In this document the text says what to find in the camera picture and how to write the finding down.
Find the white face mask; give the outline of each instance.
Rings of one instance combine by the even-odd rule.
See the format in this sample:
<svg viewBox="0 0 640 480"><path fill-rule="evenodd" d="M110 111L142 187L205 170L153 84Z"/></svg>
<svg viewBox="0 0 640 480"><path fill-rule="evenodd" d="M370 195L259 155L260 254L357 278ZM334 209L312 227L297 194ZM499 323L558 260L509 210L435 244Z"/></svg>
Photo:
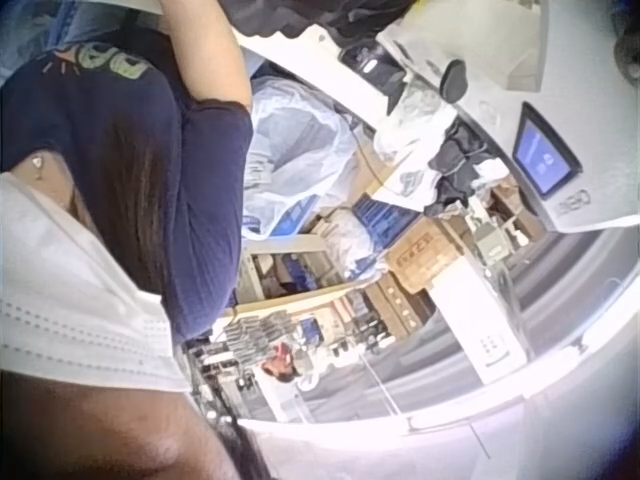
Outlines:
<svg viewBox="0 0 640 480"><path fill-rule="evenodd" d="M190 390L160 297L45 196L0 175L0 369L113 388Z"/></svg>

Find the graphic print on shirt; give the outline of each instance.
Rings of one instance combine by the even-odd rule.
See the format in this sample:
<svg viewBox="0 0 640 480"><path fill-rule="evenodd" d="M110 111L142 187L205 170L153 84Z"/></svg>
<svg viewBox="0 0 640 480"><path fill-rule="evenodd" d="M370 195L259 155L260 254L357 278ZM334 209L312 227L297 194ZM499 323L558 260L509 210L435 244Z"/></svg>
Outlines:
<svg viewBox="0 0 640 480"><path fill-rule="evenodd" d="M52 69L62 75L67 70L80 75L82 70L108 69L129 80L138 80L151 66L116 47L98 42L69 45L47 52L46 56L50 61L42 69L45 74Z"/></svg>

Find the monitor screen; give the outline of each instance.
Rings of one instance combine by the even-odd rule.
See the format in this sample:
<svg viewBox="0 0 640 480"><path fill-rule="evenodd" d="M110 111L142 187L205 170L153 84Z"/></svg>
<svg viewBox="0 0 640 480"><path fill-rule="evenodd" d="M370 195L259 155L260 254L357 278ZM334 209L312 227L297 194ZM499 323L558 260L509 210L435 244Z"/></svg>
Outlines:
<svg viewBox="0 0 640 480"><path fill-rule="evenodd" d="M571 161L562 156L531 118L524 119L515 161L543 196L573 173Z"/></svg>

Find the navy blue t-shirt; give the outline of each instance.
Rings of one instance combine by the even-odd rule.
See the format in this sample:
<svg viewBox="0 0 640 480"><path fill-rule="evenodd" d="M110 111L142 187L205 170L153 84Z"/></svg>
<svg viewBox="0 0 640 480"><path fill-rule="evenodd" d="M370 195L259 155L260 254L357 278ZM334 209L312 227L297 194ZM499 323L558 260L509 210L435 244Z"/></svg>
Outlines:
<svg viewBox="0 0 640 480"><path fill-rule="evenodd" d="M126 117L152 140L168 160L168 303L181 342L211 327L236 283L251 117L235 103L194 101L168 37L138 30L127 52L117 35L98 40L46 52L2 87L0 171L37 150L55 151L98 215L93 159L114 119Z"/></svg>

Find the short sleeve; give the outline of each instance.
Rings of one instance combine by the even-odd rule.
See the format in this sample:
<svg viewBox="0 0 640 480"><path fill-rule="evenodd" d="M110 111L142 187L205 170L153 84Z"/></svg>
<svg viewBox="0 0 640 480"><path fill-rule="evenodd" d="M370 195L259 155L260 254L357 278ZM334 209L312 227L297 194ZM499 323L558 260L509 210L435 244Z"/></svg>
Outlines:
<svg viewBox="0 0 640 480"><path fill-rule="evenodd" d="M241 252L242 196L251 116L235 103L183 110L176 212L170 236L174 335L184 341L211 328L235 287Z"/></svg>

